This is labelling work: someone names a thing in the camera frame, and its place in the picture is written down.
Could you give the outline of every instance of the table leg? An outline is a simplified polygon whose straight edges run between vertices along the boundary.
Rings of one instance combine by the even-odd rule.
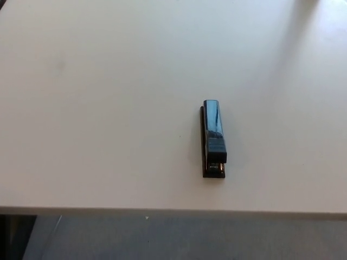
[[[36,216],[0,215],[0,260],[21,260]]]

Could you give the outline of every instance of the white desk surface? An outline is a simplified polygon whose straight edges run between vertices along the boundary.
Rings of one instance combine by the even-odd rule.
[[[8,1],[0,208],[347,216],[346,14],[344,0]],[[223,180],[202,178],[204,99],[220,101]]]

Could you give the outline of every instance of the gray carpet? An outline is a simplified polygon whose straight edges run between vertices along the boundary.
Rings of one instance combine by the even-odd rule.
[[[63,216],[49,236],[57,218],[38,218],[25,260],[347,259],[347,222]]]

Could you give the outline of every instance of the stapler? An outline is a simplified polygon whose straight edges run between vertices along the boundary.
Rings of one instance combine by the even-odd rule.
[[[223,136],[221,112],[217,100],[205,100],[200,108],[202,175],[225,178],[227,150]]]

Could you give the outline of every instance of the white table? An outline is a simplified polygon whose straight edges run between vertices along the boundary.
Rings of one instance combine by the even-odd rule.
[[[344,0],[8,0],[0,210],[347,215]],[[226,179],[203,179],[218,99]]]

